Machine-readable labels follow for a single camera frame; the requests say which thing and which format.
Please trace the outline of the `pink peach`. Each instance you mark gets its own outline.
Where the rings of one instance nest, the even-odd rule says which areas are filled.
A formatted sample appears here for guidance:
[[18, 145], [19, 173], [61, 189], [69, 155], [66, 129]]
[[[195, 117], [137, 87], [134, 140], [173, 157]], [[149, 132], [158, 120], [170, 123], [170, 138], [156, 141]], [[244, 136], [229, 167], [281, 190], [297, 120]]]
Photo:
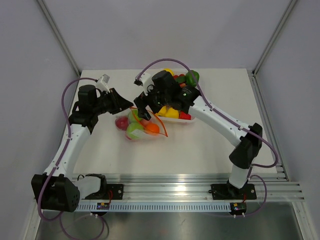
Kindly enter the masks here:
[[145, 120], [145, 119], [141, 119], [140, 120], [140, 123], [144, 126], [144, 127], [146, 127], [149, 123], [150, 123], [150, 121], [149, 120]]

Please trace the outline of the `orange fruit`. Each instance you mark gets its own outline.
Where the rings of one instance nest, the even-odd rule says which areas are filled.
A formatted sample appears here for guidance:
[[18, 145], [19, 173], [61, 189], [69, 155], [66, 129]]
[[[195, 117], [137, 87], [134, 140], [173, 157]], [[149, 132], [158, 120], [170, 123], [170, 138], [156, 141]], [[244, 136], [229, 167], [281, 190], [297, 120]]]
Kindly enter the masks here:
[[160, 128], [155, 123], [149, 123], [145, 126], [145, 131], [150, 135], [158, 135], [160, 133]]

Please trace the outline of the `green lime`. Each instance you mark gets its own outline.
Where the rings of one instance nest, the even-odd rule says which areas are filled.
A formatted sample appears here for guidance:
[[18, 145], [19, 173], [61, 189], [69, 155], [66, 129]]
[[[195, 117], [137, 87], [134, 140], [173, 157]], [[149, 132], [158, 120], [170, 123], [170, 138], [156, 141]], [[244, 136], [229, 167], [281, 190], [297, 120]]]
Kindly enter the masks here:
[[128, 122], [131, 123], [137, 123], [141, 121], [141, 118], [138, 116], [138, 110], [137, 109], [132, 109], [127, 115], [128, 117]]

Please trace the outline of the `clear zip top bag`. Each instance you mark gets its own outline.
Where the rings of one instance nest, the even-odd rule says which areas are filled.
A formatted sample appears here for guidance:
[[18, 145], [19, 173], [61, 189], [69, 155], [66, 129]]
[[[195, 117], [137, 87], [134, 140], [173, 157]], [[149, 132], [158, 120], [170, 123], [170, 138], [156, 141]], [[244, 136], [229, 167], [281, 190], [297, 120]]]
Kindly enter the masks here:
[[[115, 117], [115, 120], [116, 120], [116, 118], [121, 117], [121, 116], [127, 116], [128, 117], [128, 113], [132, 109], [137, 109], [137, 108], [136, 107], [130, 107], [130, 108], [126, 109], [125, 111], [117, 114], [116, 117]], [[116, 129], [118, 131], [120, 131], [120, 133], [129, 141], [149, 141], [149, 140], [167, 138], [168, 137], [168, 132], [167, 132], [167, 129], [166, 129], [164, 123], [160, 120], [160, 118], [158, 116], [156, 116], [151, 111], [148, 110], [147, 112], [151, 116], [151, 119], [147, 120], [147, 121], [150, 121], [150, 123], [154, 123], [154, 124], [157, 124], [159, 126], [159, 129], [160, 129], [160, 133], [159, 134], [157, 134], [157, 135], [148, 134], [146, 132], [146, 130], [145, 130], [145, 126], [143, 126], [140, 122], [138, 122], [138, 123], [143, 126], [144, 131], [139, 134], [139, 139], [130, 139], [130, 138], [127, 137], [126, 130], [123, 131], [123, 130], [118, 130], [117, 128]]]

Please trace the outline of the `green apple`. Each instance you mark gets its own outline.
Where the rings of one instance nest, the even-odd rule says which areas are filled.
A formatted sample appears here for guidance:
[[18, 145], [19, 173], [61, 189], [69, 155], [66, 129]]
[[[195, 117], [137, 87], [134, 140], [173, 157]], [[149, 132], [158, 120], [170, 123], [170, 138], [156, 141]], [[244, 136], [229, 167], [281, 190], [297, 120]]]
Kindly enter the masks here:
[[132, 140], [139, 139], [139, 134], [144, 131], [144, 127], [138, 122], [132, 122], [126, 129], [126, 135]]

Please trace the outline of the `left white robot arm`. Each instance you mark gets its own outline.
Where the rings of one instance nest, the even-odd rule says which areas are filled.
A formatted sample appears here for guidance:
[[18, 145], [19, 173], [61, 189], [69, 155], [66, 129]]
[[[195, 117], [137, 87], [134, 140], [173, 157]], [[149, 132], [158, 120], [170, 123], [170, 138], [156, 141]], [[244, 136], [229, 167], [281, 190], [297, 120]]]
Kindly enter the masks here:
[[40, 212], [74, 212], [80, 200], [87, 197], [103, 199], [109, 194], [107, 180], [101, 174], [90, 173], [72, 182], [74, 168], [99, 116], [121, 113], [131, 108], [133, 103], [120, 96], [114, 88], [98, 90], [91, 84], [81, 86], [77, 97], [67, 118], [67, 134], [55, 157], [43, 174], [35, 174], [31, 180]]

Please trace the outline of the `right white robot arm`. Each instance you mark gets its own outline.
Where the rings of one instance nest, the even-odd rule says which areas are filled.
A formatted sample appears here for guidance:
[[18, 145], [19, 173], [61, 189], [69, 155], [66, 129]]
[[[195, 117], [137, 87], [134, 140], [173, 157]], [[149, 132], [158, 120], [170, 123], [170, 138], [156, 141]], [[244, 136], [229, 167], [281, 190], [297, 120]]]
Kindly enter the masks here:
[[139, 73], [134, 84], [143, 88], [143, 92], [134, 99], [140, 118], [151, 119], [147, 108], [158, 113], [162, 107], [172, 107], [206, 123], [234, 146], [229, 155], [232, 170], [226, 190], [228, 196], [239, 198], [245, 192], [251, 164], [262, 147], [262, 127], [258, 123], [248, 125], [239, 122], [221, 112], [207, 103], [196, 87], [181, 87], [168, 71], [162, 70], [155, 75]]

